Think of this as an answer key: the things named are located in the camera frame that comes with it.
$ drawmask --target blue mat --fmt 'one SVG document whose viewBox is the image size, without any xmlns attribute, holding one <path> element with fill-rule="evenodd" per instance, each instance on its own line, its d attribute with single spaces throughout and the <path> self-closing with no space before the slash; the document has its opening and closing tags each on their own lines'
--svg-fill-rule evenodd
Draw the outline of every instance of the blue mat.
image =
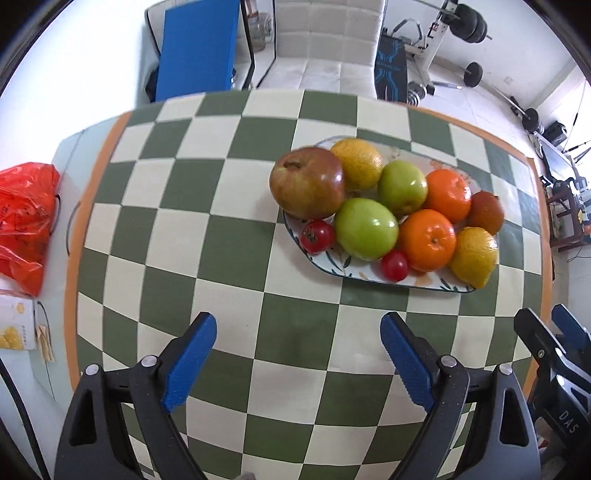
<svg viewBox="0 0 591 480">
<path fill-rule="evenodd" d="M 396 38 L 382 35 L 374 67 L 378 98 L 389 102 L 407 102 L 407 63 L 404 44 Z"/>
<path fill-rule="evenodd" d="M 239 0 L 200 0 L 166 11 L 156 101 L 229 90 Z"/>
</svg>

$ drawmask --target screw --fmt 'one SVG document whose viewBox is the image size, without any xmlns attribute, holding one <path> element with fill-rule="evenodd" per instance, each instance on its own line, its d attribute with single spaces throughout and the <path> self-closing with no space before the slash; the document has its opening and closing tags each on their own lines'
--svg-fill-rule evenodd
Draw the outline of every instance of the screw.
<svg viewBox="0 0 591 480">
<path fill-rule="evenodd" d="M 451 355 L 443 355 L 441 358 L 441 364 L 444 367 L 453 368 L 457 365 L 457 360 L 453 358 Z"/>
<path fill-rule="evenodd" d="M 90 364 L 86 367 L 86 375 L 95 375 L 99 372 L 99 366 L 97 364 Z"/>
<path fill-rule="evenodd" d="M 499 372 L 501 372 L 503 375 L 511 375 L 513 373 L 513 367 L 509 364 L 500 364 Z"/>
<path fill-rule="evenodd" d="M 153 367 L 154 365 L 156 365 L 156 362 L 158 361 L 158 357 L 154 356 L 154 355 L 146 355 L 145 357 L 142 358 L 142 367 Z"/>
</svg>

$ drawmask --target green apple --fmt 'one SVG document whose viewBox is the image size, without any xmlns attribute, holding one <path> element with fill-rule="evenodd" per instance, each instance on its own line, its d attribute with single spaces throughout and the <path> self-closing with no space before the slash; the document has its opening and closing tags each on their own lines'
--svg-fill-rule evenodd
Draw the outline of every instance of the green apple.
<svg viewBox="0 0 591 480">
<path fill-rule="evenodd" d="M 397 217 L 419 210 L 427 198 L 427 180 L 419 168 L 404 160 L 384 167 L 378 182 L 379 201 Z"/>
<path fill-rule="evenodd" d="M 375 200 L 345 200 L 335 215 L 337 242 L 361 260 L 377 260 L 394 248 L 398 221 Z"/>
</svg>

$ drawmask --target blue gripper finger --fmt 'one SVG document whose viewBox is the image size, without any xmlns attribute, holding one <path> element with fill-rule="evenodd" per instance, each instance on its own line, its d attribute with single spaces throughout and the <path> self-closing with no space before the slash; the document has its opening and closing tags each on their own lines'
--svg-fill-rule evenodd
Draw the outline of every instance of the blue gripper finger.
<svg viewBox="0 0 591 480">
<path fill-rule="evenodd" d="M 210 313 L 204 315 L 206 316 L 202 319 L 199 328 L 194 332 L 166 377 L 162 404 L 169 413 L 187 400 L 189 391 L 216 341 L 216 319 Z"/>
<path fill-rule="evenodd" d="M 414 337 L 413 333 L 400 316 L 395 319 L 392 315 L 388 313 L 382 317 L 379 327 L 382 343 L 413 403 L 429 412 L 435 403 L 431 392 L 434 378 L 407 339 L 409 334 Z M 406 336 L 401 329 L 408 329 Z"/>
<path fill-rule="evenodd" d="M 552 309 L 552 321 L 564 334 L 564 338 L 577 350 L 591 345 L 589 332 L 573 317 L 564 305 L 555 305 Z"/>
</svg>

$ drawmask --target white tile floor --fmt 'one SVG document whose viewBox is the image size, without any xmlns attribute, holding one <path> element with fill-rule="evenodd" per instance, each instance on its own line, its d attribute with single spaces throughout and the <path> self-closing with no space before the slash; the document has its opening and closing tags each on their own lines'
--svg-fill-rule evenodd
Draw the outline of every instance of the white tile floor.
<svg viewBox="0 0 591 480">
<path fill-rule="evenodd" d="M 429 74 L 435 81 L 463 85 L 458 74 L 436 64 L 429 68 Z M 408 65 L 408 80 L 419 81 L 412 63 Z M 427 95 L 420 106 L 462 120 L 505 140 L 527 157 L 533 158 L 538 172 L 541 171 L 541 161 L 535 154 L 528 133 L 521 126 L 521 120 L 511 112 L 506 102 L 483 87 L 463 86 L 461 90 L 436 87 L 435 95 Z"/>
</svg>

